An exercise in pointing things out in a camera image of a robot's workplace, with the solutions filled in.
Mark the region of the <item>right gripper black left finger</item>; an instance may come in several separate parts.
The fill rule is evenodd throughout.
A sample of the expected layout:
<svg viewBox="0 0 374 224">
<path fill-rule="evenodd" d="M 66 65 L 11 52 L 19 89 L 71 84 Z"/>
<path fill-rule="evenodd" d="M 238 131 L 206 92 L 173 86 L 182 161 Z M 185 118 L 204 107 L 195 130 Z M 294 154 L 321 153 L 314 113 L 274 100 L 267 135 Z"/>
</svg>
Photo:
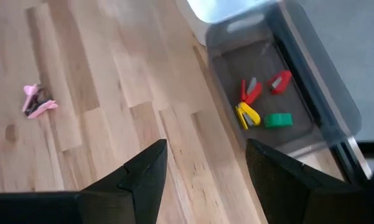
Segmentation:
<svg viewBox="0 0 374 224">
<path fill-rule="evenodd" d="M 155 223 L 166 173 L 160 139 L 83 190 L 0 194 L 0 223 Z"/>
</svg>

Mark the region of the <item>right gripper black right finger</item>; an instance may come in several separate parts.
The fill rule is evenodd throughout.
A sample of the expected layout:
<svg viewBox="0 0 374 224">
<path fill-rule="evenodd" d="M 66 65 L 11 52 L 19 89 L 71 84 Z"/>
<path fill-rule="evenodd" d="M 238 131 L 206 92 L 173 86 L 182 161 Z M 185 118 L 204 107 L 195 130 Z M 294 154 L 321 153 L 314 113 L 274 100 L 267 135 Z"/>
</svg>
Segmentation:
<svg viewBox="0 0 374 224">
<path fill-rule="evenodd" d="M 268 223 L 374 223 L 374 188 L 348 184 L 256 139 L 246 164 Z"/>
</svg>

